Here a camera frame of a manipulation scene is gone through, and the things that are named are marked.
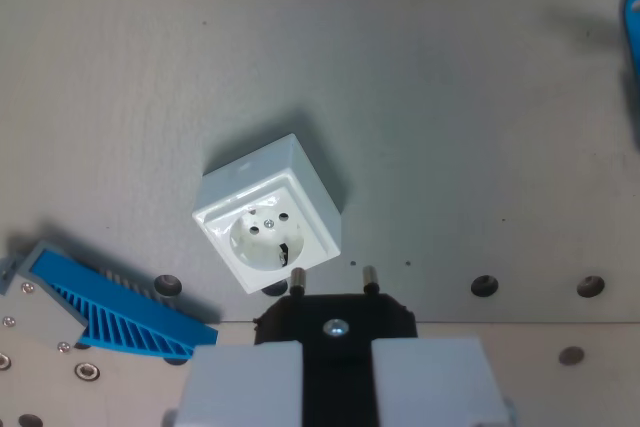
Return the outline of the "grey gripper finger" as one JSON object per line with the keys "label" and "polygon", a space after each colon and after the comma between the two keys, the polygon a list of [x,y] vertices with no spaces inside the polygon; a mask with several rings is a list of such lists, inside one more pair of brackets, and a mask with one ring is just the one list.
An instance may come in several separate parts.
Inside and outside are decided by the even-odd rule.
{"label": "grey gripper finger", "polygon": [[371,349],[381,426],[512,424],[479,339],[378,339]]}
{"label": "grey gripper finger", "polygon": [[176,426],[300,426],[303,347],[297,341],[200,346]]}

